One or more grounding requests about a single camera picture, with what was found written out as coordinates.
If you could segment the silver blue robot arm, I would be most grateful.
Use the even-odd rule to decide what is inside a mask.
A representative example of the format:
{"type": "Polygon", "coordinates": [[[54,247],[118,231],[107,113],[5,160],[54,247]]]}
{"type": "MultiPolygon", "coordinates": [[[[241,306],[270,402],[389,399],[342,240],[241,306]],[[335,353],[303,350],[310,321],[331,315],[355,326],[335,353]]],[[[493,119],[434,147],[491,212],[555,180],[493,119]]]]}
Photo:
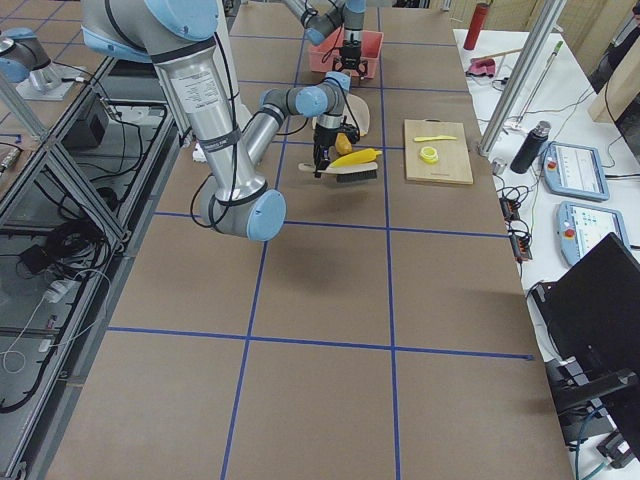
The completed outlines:
{"type": "Polygon", "coordinates": [[[321,54],[321,64],[331,61],[332,71],[371,78],[369,59],[363,56],[365,1],[330,1],[331,7],[323,14],[307,1],[283,3],[300,21],[305,38],[314,47],[336,34],[334,44],[321,54]]]}
{"type": "Polygon", "coordinates": [[[212,171],[200,214],[219,233],[268,241],[285,220],[284,196],[256,171],[284,120],[316,120],[332,146],[351,80],[329,72],[314,86],[265,92],[245,127],[235,112],[233,84],[221,79],[214,53],[222,48],[217,1],[84,1],[85,44],[105,56],[154,66],[181,130],[195,135],[212,171]]]}

